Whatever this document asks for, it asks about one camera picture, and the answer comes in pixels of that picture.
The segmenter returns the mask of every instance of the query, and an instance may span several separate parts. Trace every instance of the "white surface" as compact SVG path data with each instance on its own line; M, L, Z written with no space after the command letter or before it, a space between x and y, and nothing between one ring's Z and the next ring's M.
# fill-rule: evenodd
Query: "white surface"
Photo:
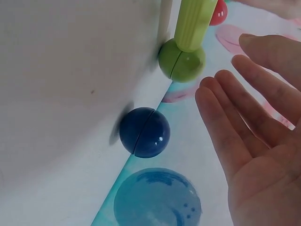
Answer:
M129 156L121 112L170 84L156 54L179 4L0 2L0 225L90 225Z

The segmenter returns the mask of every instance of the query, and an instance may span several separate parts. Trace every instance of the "plastic toy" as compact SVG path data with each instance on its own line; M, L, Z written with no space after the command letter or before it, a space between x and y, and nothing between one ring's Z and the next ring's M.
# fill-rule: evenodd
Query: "plastic toy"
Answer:
M222 23L227 16L223 0L182 0L174 38L159 52L163 73L176 82L189 82L203 71L206 56L201 47L208 26Z
M148 107L136 108L120 122L119 135L123 146L139 158L160 154L168 144L170 127L165 116Z
M227 15L228 8L226 3L223 0L218 0L209 25L220 25L222 22L225 21Z

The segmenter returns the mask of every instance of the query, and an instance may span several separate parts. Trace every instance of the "blue ball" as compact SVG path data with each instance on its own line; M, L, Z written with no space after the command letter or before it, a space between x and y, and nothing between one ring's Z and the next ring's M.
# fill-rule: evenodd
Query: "blue ball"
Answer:
M197 226L202 207L185 176L165 168L148 168L121 184L114 215L120 226Z
M119 135L123 146L139 158L160 154L170 139L165 116L149 107L130 111L120 122Z

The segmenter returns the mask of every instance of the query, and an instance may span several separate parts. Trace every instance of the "pink pattern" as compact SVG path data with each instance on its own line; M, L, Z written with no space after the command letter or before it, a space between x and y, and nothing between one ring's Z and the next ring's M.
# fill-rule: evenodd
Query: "pink pattern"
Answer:
M247 32L235 25L222 24L216 29L215 36L230 53L244 54L238 42L240 35L243 33Z
M163 103L174 103L181 100L184 100L189 97L193 97L198 89L199 82L196 82L196 84L188 89L175 91L175 92L167 92L165 96L162 99Z

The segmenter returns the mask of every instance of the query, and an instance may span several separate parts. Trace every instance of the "finger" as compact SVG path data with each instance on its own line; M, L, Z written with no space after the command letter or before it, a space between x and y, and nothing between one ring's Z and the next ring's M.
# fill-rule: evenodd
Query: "finger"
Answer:
M232 73L217 74L215 77L252 132L269 147L277 146L290 130L273 119Z
M196 92L196 102L229 181L252 157L212 91L200 87Z
M232 64L243 78L258 92L269 104L296 125L301 118L301 93L285 84L271 73L264 70L243 55L233 57Z
M242 50L250 59L267 69L279 73L301 91L301 43L279 35L239 38Z
M219 71L217 74L223 76L228 71ZM263 154L268 147L258 138L254 136L252 131L247 127L244 120L240 117L239 113L231 103L225 92L222 90L220 84L215 78L208 77L202 80L200 86L207 87L215 95L216 99L223 108L226 116L228 117L234 130L243 140L245 146L249 150L252 157L258 157Z
M293 19L300 16L300 7L295 6L296 1L289 0L234 0L243 4L261 8L277 14L284 19Z

